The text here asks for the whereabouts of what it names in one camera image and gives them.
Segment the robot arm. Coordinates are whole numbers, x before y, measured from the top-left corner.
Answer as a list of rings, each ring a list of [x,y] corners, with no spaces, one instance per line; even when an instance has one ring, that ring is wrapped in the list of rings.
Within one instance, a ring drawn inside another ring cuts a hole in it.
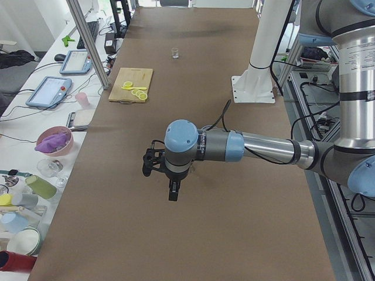
[[[303,1],[301,30],[329,36],[339,48],[339,138],[297,142],[174,121],[166,130],[163,164],[171,201],[193,161],[238,162],[245,156],[297,165],[374,196],[374,2]]]

